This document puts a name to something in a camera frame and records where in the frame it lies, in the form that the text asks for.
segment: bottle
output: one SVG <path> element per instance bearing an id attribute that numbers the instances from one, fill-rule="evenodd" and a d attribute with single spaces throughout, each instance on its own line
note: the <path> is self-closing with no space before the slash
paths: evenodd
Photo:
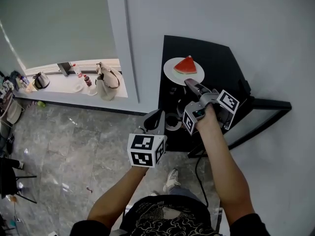
<path id="1" fill-rule="evenodd" d="M 88 85 L 88 87 L 92 85 L 92 82 L 91 82 L 89 76 L 87 76 L 86 74 L 84 75 L 84 81 Z"/>
<path id="2" fill-rule="evenodd" d="M 26 85 L 29 85 L 30 83 L 29 80 L 24 76 L 22 76 L 22 81 L 24 81 Z"/>
<path id="3" fill-rule="evenodd" d="M 18 77 L 15 78 L 15 81 L 16 81 L 16 85 L 18 86 L 18 89 L 21 89 L 22 88 L 22 84 L 21 84 L 21 81 Z"/>
<path id="4" fill-rule="evenodd" d="M 81 78 L 82 72 L 81 72 L 80 68 L 77 67 L 76 64 L 73 64 L 72 66 L 73 66 L 73 70 L 75 71 L 76 75 L 78 75 L 78 77 Z"/>
<path id="5" fill-rule="evenodd" d="M 28 87 L 28 85 L 26 85 L 26 83 L 23 80 L 20 80 L 21 86 L 26 89 Z"/>

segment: beige handbag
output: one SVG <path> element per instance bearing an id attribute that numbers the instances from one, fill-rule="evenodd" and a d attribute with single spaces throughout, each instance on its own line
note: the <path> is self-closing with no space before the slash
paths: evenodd
<path id="1" fill-rule="evenodd" d="M 110 101 L 117 94 L 122 75 L 102 62 L 97 64 L 98 77 L 95 80 L 97 94 L 102 100 Z"/>

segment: electric kettle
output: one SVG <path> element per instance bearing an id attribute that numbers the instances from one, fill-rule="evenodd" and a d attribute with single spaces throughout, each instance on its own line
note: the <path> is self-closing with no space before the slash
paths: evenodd
<path id="1" fill-rule="evenodd" d="M 50 83 L 50 80 L 48 79 L 47 75 L 44 74 L 43 72 L 39 72 L 36 75 L 34 75 L 33 79 L 34 81 L 32 85 L 36 90 L 45 89 L 46 87 L 48 87 Z"/>

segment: hand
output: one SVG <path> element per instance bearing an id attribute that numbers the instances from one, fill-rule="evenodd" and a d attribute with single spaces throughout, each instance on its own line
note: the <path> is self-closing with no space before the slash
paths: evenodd
<path id="1" fill-rule="evenodd" d="M 216 116 L 216 112 L 215 110 L 213 109 L 213 106 L 212 104 L 209 104 L 205 110 L 205 113 L 206 113 L 206 116 L 199 120 L 197 122 L 197 125 L 196 125 L 196 129 L 198 131 L 200 131 L 202 128 L 204 127 L 210 127 L 212 126 L 214 123 L 218 123 L 217 121 L 217 116 Z"/>

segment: black chair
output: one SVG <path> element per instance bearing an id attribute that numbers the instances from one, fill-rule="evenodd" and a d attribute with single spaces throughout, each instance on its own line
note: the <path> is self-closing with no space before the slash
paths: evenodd
<path id="1" fill-rule="evenodd" d="M 17 187 L 16 181 L 22 178 L 35 178 L 37 176 L 17 177 L 15 176 L 12 167 L 8 166 L 5 160 L 1 160 L 0 163 L 0 193 L 1 198 L 4 199 L 6 195 L 17 195 L 23 199 L 26 199 L 32 203 L 37 204 L 36 201 L 28 199 L 21 195 L 20 189 Z"/>
<path id="2" fill-rule="evenodd" d="M 3 217 L 0 214 L 0 236 L 6 236 L 6 235 L 14 235 L 14 234 L 7 234 L 6 231 L 16 230 L 16 228 L 9 228 L 6 225 L 6 221 L 3 219 Z"/>

